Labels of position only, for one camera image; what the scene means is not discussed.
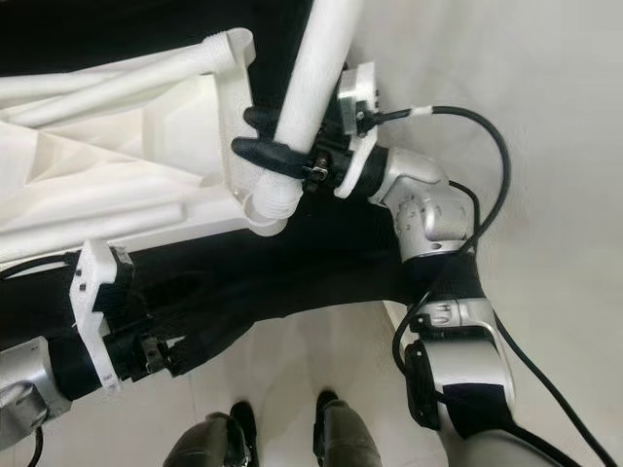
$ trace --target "floor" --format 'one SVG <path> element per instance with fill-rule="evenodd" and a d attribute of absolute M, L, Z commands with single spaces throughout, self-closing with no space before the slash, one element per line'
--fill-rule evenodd
<path fill-rule="evenodd" d="M 162 372 L 114 397 L 99 391 L 45 426 L 39 467 L 156 467 L 179 436 L 208 413 L 247 398 L 258 418 L 262 465 L 314 467 L 316 395 L 333 387 L 375 438 L 384 465 L 446 465 L 436 435 L 409 417 L 390 354 L 382 304 L 348 305 L 260 323 L 185 377 Z M 27 465 L 32 438 L 0 452 L 1 467 Z"/>

